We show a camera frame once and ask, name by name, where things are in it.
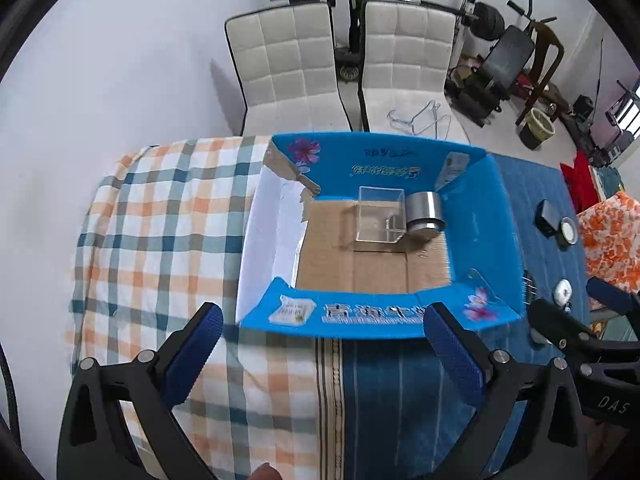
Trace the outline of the white earbud case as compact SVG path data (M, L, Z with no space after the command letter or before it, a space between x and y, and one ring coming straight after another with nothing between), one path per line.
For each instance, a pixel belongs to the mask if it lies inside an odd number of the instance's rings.
M564 309L570 304L570 300L573 296L573 287L567 278L562 278L554 286L552 297L554 303L561 309Z

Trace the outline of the small silver tin dish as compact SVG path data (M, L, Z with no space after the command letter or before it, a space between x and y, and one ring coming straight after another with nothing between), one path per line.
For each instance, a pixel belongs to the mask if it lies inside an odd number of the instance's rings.
M575 222L568 217L560 220L558 232L556 232L556 240L563 249L567 249L577 244L579 232Z

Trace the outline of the grey Pisen charger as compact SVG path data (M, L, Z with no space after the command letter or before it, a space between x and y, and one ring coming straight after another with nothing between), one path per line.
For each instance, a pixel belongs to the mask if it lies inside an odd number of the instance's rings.
M565 218L548 200L542 200L536 208L535 226L544 237L565 236Z

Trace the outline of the silver metal canister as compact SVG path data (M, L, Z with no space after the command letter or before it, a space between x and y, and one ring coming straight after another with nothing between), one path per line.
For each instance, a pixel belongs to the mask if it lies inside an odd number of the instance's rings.
M442 204L435 192L412 193L405 199L407 233L432 240L445 229L442 218Z

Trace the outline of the clear acrylic box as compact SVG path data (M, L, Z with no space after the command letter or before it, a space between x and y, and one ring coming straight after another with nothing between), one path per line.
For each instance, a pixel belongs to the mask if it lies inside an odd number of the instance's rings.
M404 190L360 186L356 228L359 243L399 242L407 232Z

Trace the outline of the black round patterned tin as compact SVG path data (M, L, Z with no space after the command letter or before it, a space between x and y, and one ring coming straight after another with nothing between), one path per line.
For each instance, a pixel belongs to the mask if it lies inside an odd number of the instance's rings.
M529 270L525 270L523 273L523 285L524 285L524 301L526 306L529 306L538 297L537 286L533 275Z

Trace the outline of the orange white floral cushion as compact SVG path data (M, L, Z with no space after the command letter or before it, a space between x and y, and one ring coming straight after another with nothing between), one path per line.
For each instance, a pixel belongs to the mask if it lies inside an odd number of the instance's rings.
M587 274L639 291L640 204L624 191L578 214Z

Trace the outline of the blue striped tablecloth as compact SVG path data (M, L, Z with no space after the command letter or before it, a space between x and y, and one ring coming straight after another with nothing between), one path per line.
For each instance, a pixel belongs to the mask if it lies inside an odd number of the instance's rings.
M573 286L572 315L588 323L584 248L561 250L534 226L535 208L550 202L575 214L559 170L499 155L498 168L518 228L524 268L538 295L557 282ZM465 405L423 338L319 339L314 344L322 479L413 479L450 451L473 410Z

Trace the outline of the red cloth on floor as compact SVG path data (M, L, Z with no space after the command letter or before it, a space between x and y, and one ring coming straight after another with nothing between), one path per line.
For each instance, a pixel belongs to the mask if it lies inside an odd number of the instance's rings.
M572 166L561 162L560 169L574 209L578 214L599 201L599 194L592 180L589 160L584 152L578 151L576 153Z

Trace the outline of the blue cardboard box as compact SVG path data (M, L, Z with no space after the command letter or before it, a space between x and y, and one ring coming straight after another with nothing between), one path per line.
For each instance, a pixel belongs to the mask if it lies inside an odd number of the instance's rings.
M441 140L277 134L244 236L239 326L409 339L443 304L467 330L525 311L518 233L494 156Z

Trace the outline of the black weight bench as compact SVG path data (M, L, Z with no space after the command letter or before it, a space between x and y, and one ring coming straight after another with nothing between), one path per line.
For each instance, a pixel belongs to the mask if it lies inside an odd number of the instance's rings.
M500 103L509 99L509 89L534 52L533 40L521 29L510 25L478 67L469 76L455 82L449 76L445 94L451 105L479 127L493 112L501 112Z

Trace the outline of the brown wooden chair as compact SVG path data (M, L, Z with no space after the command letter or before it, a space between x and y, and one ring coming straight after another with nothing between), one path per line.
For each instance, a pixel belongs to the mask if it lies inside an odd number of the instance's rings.
M526 18L528 25L525 27L525 32L530 38L535 38L534 62L528 72L528 80L532 84L532 91L525 102L524 110L515 122L517 126L521 125L526 115L534 108L535 103L544 93L544 89L559 68L565 53L562 42L548 26L549 23L556 21L558 18L549 16L542 20L535 20L532 18L533 2L534 0L527 0L527 10L518 6L513 0L509 0L506 3L519 16ZM543 73L544 63L551 47L555 47L556 55L548 70Z

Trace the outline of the barbell with black plates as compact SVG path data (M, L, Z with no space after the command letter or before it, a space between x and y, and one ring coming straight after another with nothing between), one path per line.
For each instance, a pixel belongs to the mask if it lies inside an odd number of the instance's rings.
M320 0L271 0L272 2L286 1L289 4L316 2ZM445 6L442 3L427 0L349 0L354 12L363 8L367 1L381 1L385 3L404 4L405 6L422 6L422 8L444 12L455 16L462 27L469 29L471 34L481 40L496 41L504 33L506 23L502 14L494 7L480 0L462 0L458 8ZM335 6L335 0L326 0L330 6Z

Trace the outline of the right white quilted chair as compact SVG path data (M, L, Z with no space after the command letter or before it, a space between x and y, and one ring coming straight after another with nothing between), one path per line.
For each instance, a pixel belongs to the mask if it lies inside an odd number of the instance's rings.
M393 108L413 112L428 101L452 117L448 142L469 138L446 96L456 18L422 6L367 1L362 9L359 99L363 128L401 134L387 119Z

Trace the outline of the white quilted chair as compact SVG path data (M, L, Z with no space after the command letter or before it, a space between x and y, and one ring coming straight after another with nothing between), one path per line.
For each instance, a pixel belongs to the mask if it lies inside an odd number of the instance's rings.
M224 23L245 104L242 136L349 131L324 2L274 6Z
M422 6L367 1L362 9L359 99L363 128L401 134L387 119L393 108L413 112L428 101L452 117L448 142L469 138L446 96L456 18Z

